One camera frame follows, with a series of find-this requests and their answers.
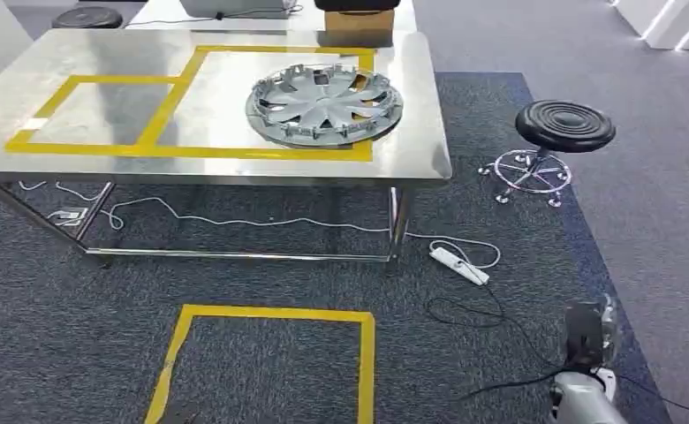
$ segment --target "white table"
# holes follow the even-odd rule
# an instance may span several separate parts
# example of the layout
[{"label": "white table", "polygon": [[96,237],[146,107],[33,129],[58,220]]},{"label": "white table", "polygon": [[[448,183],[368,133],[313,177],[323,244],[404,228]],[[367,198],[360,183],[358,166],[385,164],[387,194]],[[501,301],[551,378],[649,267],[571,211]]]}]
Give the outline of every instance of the white table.
[{"label": "white table", "polygon": [[[323,31],[324,11],[318,9],[314,0],[298,0],[302,11],[290,15],[288,19],[224,19],[199,22],[180,22],[175,24],[151,23],[153,20],[187,20],[197,19],[186,13],[180,0],[149,0],[141,11],[132,19],[129,28],[133,29],[225,29],[225,30],[262,30],[262,31]],[[414,32],[417,30],[414,18],[413,0],[402,0],[394,11],[394,30]]]}]

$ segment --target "black cable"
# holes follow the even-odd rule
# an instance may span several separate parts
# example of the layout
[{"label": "black cable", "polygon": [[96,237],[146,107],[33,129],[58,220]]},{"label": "black cable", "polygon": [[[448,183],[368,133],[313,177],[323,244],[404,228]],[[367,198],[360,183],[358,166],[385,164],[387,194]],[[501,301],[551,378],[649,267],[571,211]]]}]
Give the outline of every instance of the black cable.
[{"label": "black cable", "polygon": [[682,409],[689,411],[689,406],[680,404],[678,402],[675,402],[674,400],[669,400],[666,397],[660,395],[659,393],[657,393],[657,392],[655,392],[655,391],[653,391],[647,387],[644,387],[640,382],[633,380],[631,377],[629,377],[627,375],[617,375],[617,378],[622,378],[623,380],[626,380],[630,384],[633,384],[634,386],[638,387],[639,389],[644,390],[646,393],[654,396],[655,398],[660,398],[662,401],[667,402],[670,405],[674,405],[678,408],[682,408]]},{"label": "black cable", "polygon": [[183,22],[204,22],[206,20],[216,20],[216,18],[182,19],[182,20],[148,20],[147,22],[129,22],[128,24],[124,25],[124,28],[132,27],[134,25],[181,24]]},{"label": "black cable", "polygon": [[264,13],[264,12],[283,12],[283,11],[288,11],[290,13],[297,13],[299,11],[303,10],[303,5],[302,4],[295,4],[290,7],[267,7],[267,8],[260,8],[260,9],[251,9],[250,11],[240,11],[238,13],[231,13],[231,14],[220,14],[218,13],[217,16],[222,16],[219,19],[224,19],[224,18],[236,18],[238,16],[246,16],[246,15],[251,15],[254,13]]},{"label": "black cable", "polygon": [[[553,362],[550,362],[547,358],[545,358],[544,356],[542,356],[540,354],[539,349],[537,348],[537,346],[534,345],[534,343],[532,342],[532,338],[526,333],[526,330],[524,329],[524,327],[518,321],[516,321],[515,319],[511,318],[509,315],[506,314],[505,309],[504,309],[504,305],[503,305],[503,303],[501,303],[501,301],[498,299],[498,297],[496,297],[496,294],[493,293],[493,291],[490,290],[490,288],[486,285],[484,285],[483,288],[488,291],[490,298],[492,298],[493,301],[496,303],[496,306],[498,308],[498,312],[489,312],[489,311],[483,311],[480,309],[473,309],[473,308],[467,307],[465,305],[462,305],[461,303],[457,302],[456,300],[451,300],[451,299],[439,297],[439,298],[432,298],[428,302],[426,302],[426,304],[425,304],[426,313],[428,314],[428,316],[430,316],[432,319],[434,319],[438,322],[442,322],[444,324],[468,327],[471,329],[493,329],[495,327],[498,327],[498,326],[504,324],[505,322],[510,322],[517,329],[519,329],[521,336],[524,338],[524,341],[526,342],[526,344],[531,348],[532,353],[534,354],[535,357],[537,357],[537,359],[539,359],[545,365],[549,365],[551,367],[560,367],[559,364],[554,364]],[[498,321],[492,322],[492,323],[487,323],[487,324],[471,324],[468,322],[457,322],[457,321],[453,321],[453,320],[447,320],[445,318],[442,318],[441,316],[439,316],[438,314],[436,314],[433,311],[433,306],[437,302],[445,302],[445,303],[451,304],[455,307],[458,307],[460,309],[463,309],[465,312],[467,312],[469,314],[479,314],[479,315],[489,316],[489,317],[496,318]]]},{"label": "black cable", "polygon": [[[486,285],[483,287],[488,291],[488,294],[490,295],[490,297],[495,301],[497,308],[498,308],[498,312],[489,312],[489,311],[483,311],[480,309],[473,309],[473,308],[467,307],[466,305],[463,305],[463,304],[457,302],[456,300],[438,297],[438,298],[432,298],[428,302],[426,302],[426,304],[425,304],[426,313],[428,314],[428,316],[430,316],[435,321],[442,322],[444,324],[458,325],[461,327],[467,327],[467,328],[472,328],[472,329],[493,329],[495,327],[502,325],[505,322],[510,322],[519,329],[519,332],[521,333],[524,340],[526,341],[526,344],[529,347],[531,347],[531,350],[534,353],[534,356],[536,356],[539,360],[541,360],[542,362],[544,362],[547,365],[555,366],[555,364],[553,364],[547,358],[543,357],[540,354],[539,350],[536,348],[534,343],[532,343],[531,337],[524,330],[524,327],[518,321],[511,318],[510,316],[508,316],[505,313],[503,303],[501,303],[500,299],[498,299],[498,297],[496,297],[496,294],[493,293],[493,291],[490,290],[490,288],[487,287]],[[459,309],[464,310],[465,312],[467,312],[469,314],[479,314],[479,315],[483,315],[483,316],[493,317],[493,318],[496,318],[498,321],[497,322],[491,322],[491,323],[485,323],[485,324],[472,324],[469,322],[457,322],[455,320],[449,320],[449,319],[441,317],[440,315],[436,314],[433,311],[433,306],[438,302],[448,303],[454,307],[458,307]],[[545,375],[541,375],[539,377],[535,377],[535,378],[532,378],[529,380],[522,380],[522,381],[517,381],[517,382],[502,382],[502,383],[492,384],[492,385],[489,385],[486,387],[482,387],[480,389],[473,390],[473,391],[467,393],[466,395],[460,397],[458,400],[467,400],[469,398],[473,398],[473,397],[475,397],[481,393],[485,393],[488,391],[507,389],[507,388],[511,388],[511,387],[521,387],[521,386],[527,386],[530,384],[536,384],[538,382],[544,382],[544,381],[549,380],[550,378],[555,377],[556,375],[558,375],[559,373],[564,372],[564,371],[576,371],[576,372],[580,372],[580,373],[585,374],[585,375],[592,376],[592,377],[596,378],[600,382],[600,384],[602,384],[602,387],[604,387],[604,385],[605,385],[604,382],[602,381],[602,379],[599,378],[599,376],[596,375],[596,373],[588,373],[588,372],[586,372],[586,370],[581,370],[579,368],[560,367],[553,372],[550,372],[550,373],[547,373]],[[656,398],[661,399],[663,402],[666,402],[670,405],[674,405],[678,408],[685,409],[685,410],[689,411],[689,406],[680,404],[679,402],[675,402],[675,401],[670,400],[670,399],[667,399],[666,397],[660,395],[659,393],[643,386],[639,382],[636,382],[635,380],[633,380],[631,377],[628,377],[627,375],[617,375],[617,377],[622,378],[623,380],[629,382],[630,384],[633,384],[634,386],[645,391],[646,393],[648,393],[648,394],[650,394]]]},{"label": "black cable", "polygon": [[295,4],[294,6],[291,7],[270,7],[266,9],[251,9],[249,11],[240,11],[238,13],[231,13],[231,14],[224,14],[222,12],[217,13],[217,15],[214,18],[200,18],[200,19],[181,19],[181,20],[149,20],[147,22],[130,22],[126,25],[124,25],[124,28],[126,27],[132,27],[135,25],[149,25],[149,24],[182,24],[184,22],[206,22],[209,20],[223,20],[225,18],[236,18],[238,16],[246,16],[254,13],[262,13],[262,12],[283,12],[283,11],[288,11],[290,13],[297,13],[299,11],[303,10],[303,5],[302,4]]},{"label": "black cable", "polygon": [[518,381],[518,382],[501,382],[499,384],[493,384],[490,386],[485,386],[481,389],[470,391],[469,393],[465,394],[464,396],[460,397],[457,400],[467,400],[467,399],[473,398],[473,397],[475,397],[481,393],[485,393],[485,392],[492,391],[492,390],[507,389],[510,387],[528,386],[530,384],[536,384],[538,382],[545,382],[545,381],[549,380],[550,378],[553,378],[556,375],[562,373],[563,371],[565,371],[565,369],[566,368],[561,367],[561,368],[556,369],[555,371],[553,371],[551,373],[547,373],[545,375],[535,377],[535,378],[532,378],[529,380],[522,380],[522,381]]}]

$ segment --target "black object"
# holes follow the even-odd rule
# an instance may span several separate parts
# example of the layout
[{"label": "black object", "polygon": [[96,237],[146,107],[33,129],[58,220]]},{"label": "black object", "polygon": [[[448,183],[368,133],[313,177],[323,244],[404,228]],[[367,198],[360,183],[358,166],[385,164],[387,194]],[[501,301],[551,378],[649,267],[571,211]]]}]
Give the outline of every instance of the black object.
[{"label": "black object", "polygon": [[599,110],[559,100],[525,106],[516,116],[516,130],[532,144],[565,153],[592,152],[615,138],[615,126]]},{"label": "black object", "polygon": [[389,11],[400,0],[315,0],[322,11]]},{"label": "black object", "polygon": [[65,11],[53,19],[54,28],[118,28],[124,17],[109,7],[87,6]]},{"label": "black object", "polygon": [[591,369],[604,361],[602,310],[594,302],[578,302],[565,309],[565,363]]}]

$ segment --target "yellow tape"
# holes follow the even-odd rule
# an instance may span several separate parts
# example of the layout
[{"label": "yellow tape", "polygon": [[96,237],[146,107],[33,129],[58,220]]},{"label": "yellow tape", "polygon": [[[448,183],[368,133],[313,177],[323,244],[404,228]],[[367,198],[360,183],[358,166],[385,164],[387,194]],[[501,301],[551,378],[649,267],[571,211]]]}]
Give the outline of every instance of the yellow tape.
[{"label": "yellow tape", "polygon": [[[24,130],[32,136],[34,131]],[[14,142],[17,136],[11,139],[6,145],[6,151],[12,153],[37,153],[51,155],[106,155],[106,156],[144,156],[141,150],[134,146],[111,145],[111,144],[65,144],[65,143],[27,143],[22,140],[20,143]]]},{"label": "yellow tape", "polygon": [[330,309],[301,309],[296,307],[220,307],[207,305],[184,305],[191,315],[237,316],[245,318],[276,318],[279,320],[319,320],[341,322],[363,322],[373,319],[369,312],[334,311]]},{"label": "yellow tape", "polygon": [[298,47],[298,46],[224,46],[201,45],[200,51],[246,51],[253,53],[323,53],[332,55],[372,56],[373,49],[360,47]]},{"label": "yellow tape", "polygon": [[225,307],[183,305],[173,330],[163,370],[157,378],[145,424],[156,424],[165,413],[170,395],[170,379],[178,351],[185,342],[194,316],[232,316],[360,323],[360,376],[358,379],[358,423],[373,424],[375,375],[375,320],[369,312],[298,309],[291,307]]},{"label": "yellow tape", "polygon": [[28,143],[34,130],[19,131],[6,144],[10,153],[48,155],[107,155],[126,157],[204,157],[236,159],[272,159],[306,161],[370,162],[373,157],[371,142],[364,140],[357,148],[329,149],[273,149],[273,148],[189,148],[173,146],[97,145],[66,143]]},{"label": "yellow tape", "polygon": [[201,68],[201,64],[204,63],[204,59],[207,57],[206,51],[194,51],[188,63],[185,64],[184,70],[181,72],[180,77],[178,77],[178,82],[173,85],[168,95],[160,106],[155,110],[155,114],[149,119],[147,126],[142,130],[139,138],[136,140],[135,146],[139,148],[154,146],[157,140],[160,139],[160,135],[163,133],[165,126],[168,124],[170,117],[173,116],[173,112],[176,111],[178,104],[183,97],[186,95],[186,91],[191,86],[193,79]]},{"label": "yellow tape", "polygon": [[360,375],[358,377],[358,424],[373,422],[375,379],[375,320],[371,314],[360,325]]},{"label": "yellow tape", "polygon": [[173,366],[176,363],[178,351],[183,342],[185,342],[186,336],[188,336],[188,329],[191,328],[192,319],[193,315],[186,311],[186,307],[183,307],[178,316],[176,327],[173,330],[173,338],[170,340],[168,352],[165,354],[163,371],[157,377],[155,393],[152,395],[152,403],[149,405],[147,418],[144,420],[145,424],[156,424],[165,412],[165,406],[168,404],[168,395],[170,394],[170,379],[173,375]]},{"label": "yellow tape", "polygon": [[72,91],[74,91],[74,88],[77,87],[77,84],[79,83],[76,79],[69,77],[69,79],[64,81],[64,84],[62,84],[61,87],[56,90],[48,101],[45,102],[45,104],[43,104],[37,112],[35,112],[33,117],[51,117],[53,112],[56,111],[56,108],[58,108],[58,106],[60,106],[61,103],[66,100],[66,97],[68,97]]},{"label": "yellow tape", "polygon": [[181,81],[180,77],[163,75],[72,75],[69,78],[77,84],[173,84]]},{"label": "yellow tape", "polygon": [[374,69],[375,50],[363,48],[339,47],[296,47],[296,46],[197,46],[184,70],[177,77],[160,75],[72,75],[34,114],[33,118],[49,118],[78,84],[172,84],[173,87],[163,102],[155,110],[147,125],[133,145],[84,145],[66,143],[31,143],[35,129],[19,130],[9,141],[5,149],[12,153],[36,153],[52,155],[114,155],[137,157],[205,157],[237,159],[272,159],[272,160],[308,160],[308,161],[351,161],[371,162],[373,160],[373,141],[363,140],[349,149],[323,148],[201,148],[158,146],[170,117],[172,117],[181,100],[186,95],[201,65],[212,51],[246,51],[273,53],[324,53],[352,55],[358,57],[359,67],[372,71]]},{"label": "yellow tape", "polygon": [[186,83],[190,84],[191,81],[193,81],[193,79],[196,77],[196,74],[199,73],[199,68],[201,68],[201,65],[204,63],[204,59],[206,58],[206,51],[196,49],[191,58],[188,59],[188,62],[185,64],[185,68],[183,68],[180,78]]}]

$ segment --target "chrome stool base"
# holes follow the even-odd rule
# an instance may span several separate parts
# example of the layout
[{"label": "chrome stool base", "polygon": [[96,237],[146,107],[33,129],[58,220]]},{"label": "chrome stool base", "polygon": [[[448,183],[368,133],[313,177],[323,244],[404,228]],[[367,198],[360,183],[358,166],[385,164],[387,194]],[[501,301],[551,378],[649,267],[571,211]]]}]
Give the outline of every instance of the chrome stool base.
[{"label": "chrome stool base", "polygon": [[553,208],[560,207],[560,191],[571,183],[572,178],[568,165],[546,148],[506,152],[498,156],[495,162],[488,163],[477,171],[481,175],[489,175],[493,171],[508,186],[496,196],[498,203],[508,203],[511,193],[519,190],[550,194],[548,204]]}]

